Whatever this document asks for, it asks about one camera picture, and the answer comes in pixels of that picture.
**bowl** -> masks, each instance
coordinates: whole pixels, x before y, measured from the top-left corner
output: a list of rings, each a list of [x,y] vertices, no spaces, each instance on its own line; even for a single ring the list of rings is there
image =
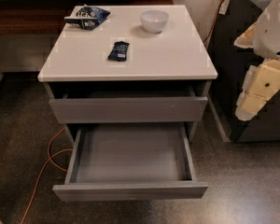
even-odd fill
[[[160,33],[168,20],[168,13],[160,10],[145,11],[140,15],[140,21],[144,29],[154,34]]]

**gray drawer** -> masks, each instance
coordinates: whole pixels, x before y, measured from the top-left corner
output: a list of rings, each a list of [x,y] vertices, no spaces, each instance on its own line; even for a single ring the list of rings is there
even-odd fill
[[[186,82],[78,85],[49,101],[60,123],[199,121],[207,104]]]
[[[77,132],[62,201],[202,198],[181,123],[98,124]]]

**tabletop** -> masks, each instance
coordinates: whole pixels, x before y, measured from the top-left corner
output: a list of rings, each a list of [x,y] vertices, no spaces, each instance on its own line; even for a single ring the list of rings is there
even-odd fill
[[[95,80],[215,79],[213,66],[185,6],[99,6],[108,19],[92,31],[66,24],[38,79],[41,82]],[[72,15],[82,7],[75,7]],[[169,14],[159,34],[146,32],[140,14]],[[114,43],[128,42],[126,62],[107,59]]]

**wooden bench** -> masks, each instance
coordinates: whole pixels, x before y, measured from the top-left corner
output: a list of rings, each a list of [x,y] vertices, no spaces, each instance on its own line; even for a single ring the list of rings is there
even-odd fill
[[[171,5],[172,0],[19,0],[0,1],[0,35],[59,34],[64,17],[78,5]]]

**gray floor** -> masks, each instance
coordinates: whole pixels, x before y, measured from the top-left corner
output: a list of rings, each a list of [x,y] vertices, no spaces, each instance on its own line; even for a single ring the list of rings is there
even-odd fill
[[[0,89],[0,219],[19,223],[50,138],[62,126],[34,76],[7,76]],[[52,151],[70,147],[63,133]],[[25,223],[280,224],[280,142],[223,143],[207,107],[191,152],[201,200],[63,203],[52,192],[65,172],[49,164]],[[57,159],[68,163],[69,155]]]

